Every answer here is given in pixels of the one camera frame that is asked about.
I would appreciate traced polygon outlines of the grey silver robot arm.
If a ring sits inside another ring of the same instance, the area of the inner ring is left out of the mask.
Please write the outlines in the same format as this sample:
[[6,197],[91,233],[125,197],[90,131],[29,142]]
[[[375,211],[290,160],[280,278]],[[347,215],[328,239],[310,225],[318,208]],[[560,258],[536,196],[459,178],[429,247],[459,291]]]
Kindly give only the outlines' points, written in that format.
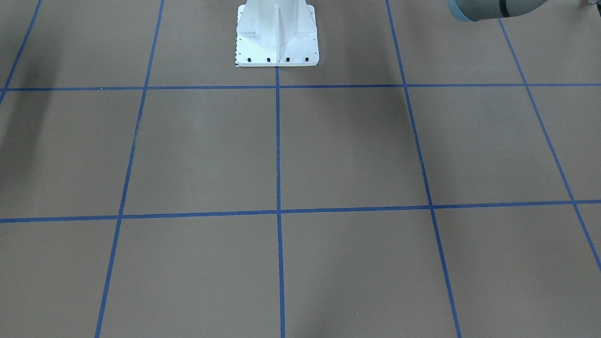
[[449,0],[448,8],[459,21],[477,22],[525,15],[545,0]]

